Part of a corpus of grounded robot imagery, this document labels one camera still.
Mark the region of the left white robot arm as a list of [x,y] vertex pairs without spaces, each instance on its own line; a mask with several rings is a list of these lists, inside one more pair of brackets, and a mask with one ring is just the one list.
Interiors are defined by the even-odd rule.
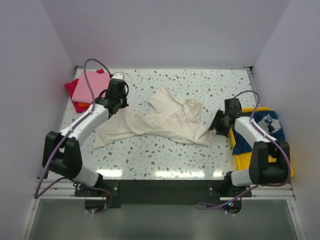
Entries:
[[101,174],[84,166],[81,146],[102,123],[119,109],[128,106],[129,87],[124,75],[115,73],[88,109],[77,121],[60,132],[49,132],[45,137],[42,166],[44,169],[86,185],[86,191],[99,196],[104,190]]

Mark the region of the cream t shirt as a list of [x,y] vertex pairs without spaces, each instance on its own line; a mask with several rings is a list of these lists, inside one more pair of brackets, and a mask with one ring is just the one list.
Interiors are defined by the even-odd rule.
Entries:
[[154,112],[140,115],[132,108],[121,108],[95,130],[94,149],[133,136],[157,135],[181,144],[211,147],[213,133],[200,124],[197,115],[202,108],[196,99],[174,97],[166,86],[161,86],[148,100]]

